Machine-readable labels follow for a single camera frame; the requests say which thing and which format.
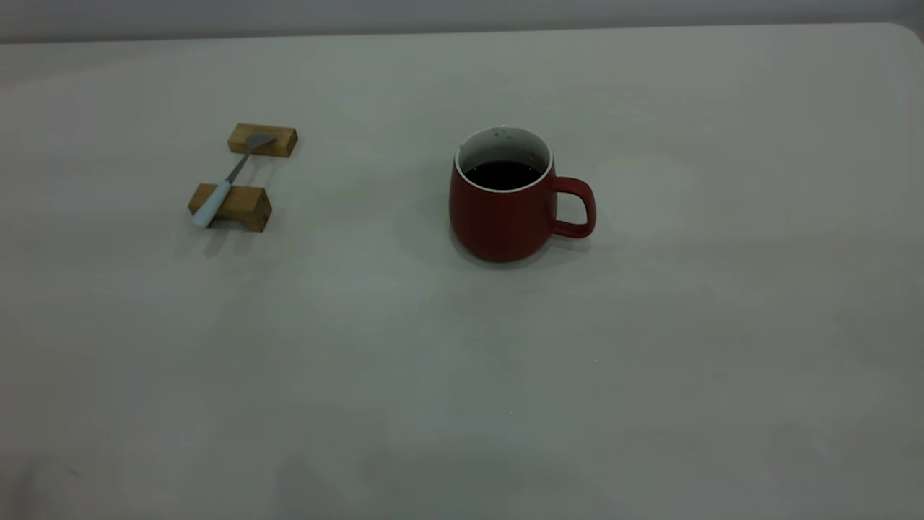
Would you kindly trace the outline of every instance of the dark liquid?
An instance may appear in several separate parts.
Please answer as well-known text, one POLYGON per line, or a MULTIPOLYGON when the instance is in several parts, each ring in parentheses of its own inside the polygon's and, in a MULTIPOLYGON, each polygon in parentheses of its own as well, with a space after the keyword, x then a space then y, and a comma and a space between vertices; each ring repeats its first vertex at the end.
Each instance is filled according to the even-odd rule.
POLYGON ((516 161, 494 161, 472 168, 465 176, 489 190, 515 190, 532 184, 542 172, 516 161))

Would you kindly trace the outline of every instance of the white spoon handle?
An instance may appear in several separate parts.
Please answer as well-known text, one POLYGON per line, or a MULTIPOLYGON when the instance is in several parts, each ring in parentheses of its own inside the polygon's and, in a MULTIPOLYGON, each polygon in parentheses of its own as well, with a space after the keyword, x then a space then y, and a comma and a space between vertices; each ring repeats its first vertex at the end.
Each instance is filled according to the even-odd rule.
POLYGON ((197 228, 208 228, 212 219, 215 218, 215 213, 218 213, 218 208, 222 206, 222 202, 225 201, 225 197, 230 191, 231 183, 223 180, 221 184, 215 187, 215 191, 209 195, 205 204, 200 206, 199 211, 192 216, 192 225, 197 228))

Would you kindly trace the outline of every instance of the metal spoon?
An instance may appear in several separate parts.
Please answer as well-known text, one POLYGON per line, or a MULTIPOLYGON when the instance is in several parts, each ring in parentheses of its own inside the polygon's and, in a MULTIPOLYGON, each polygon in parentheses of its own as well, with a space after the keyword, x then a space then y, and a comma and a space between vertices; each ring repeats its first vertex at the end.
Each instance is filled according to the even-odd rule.
POLYGON ((231 171, 231 175, 215 187, 215 191, 209 195, 205 203, 200 206, 196 214, 192 216, 193 226, 197 228, 207 228, 209 226, 212 219, 215 218, 215 213, 218 212, 218 208, 221 207, 222 202, 225 201, 228 192, 231 191, 231 183, 234 182, 234 179, 237 178, 237 174, 240 173, 241 168, 244 167, 244 163, 250 158, 250 153, 253 152, 253 149, 275 140, 276 136, 271 133, 255 133, 247 138, 247 152, 240 159, 240 162, 237 163, 237 166, 231 171))

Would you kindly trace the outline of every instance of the white table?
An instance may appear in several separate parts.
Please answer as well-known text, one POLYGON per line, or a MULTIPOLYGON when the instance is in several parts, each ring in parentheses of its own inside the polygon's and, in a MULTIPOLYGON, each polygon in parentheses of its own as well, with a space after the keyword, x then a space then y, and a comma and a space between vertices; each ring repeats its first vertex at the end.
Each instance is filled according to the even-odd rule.
POLYGON ((887 24, 2 46, 0 517, 920 518, 922 56, 887 24), (239 178, 273 216, 193 229, 238 122, 301 137, 239 178), (497 123, 593 187, 590 239, 454 244, 452 153, 497 123))

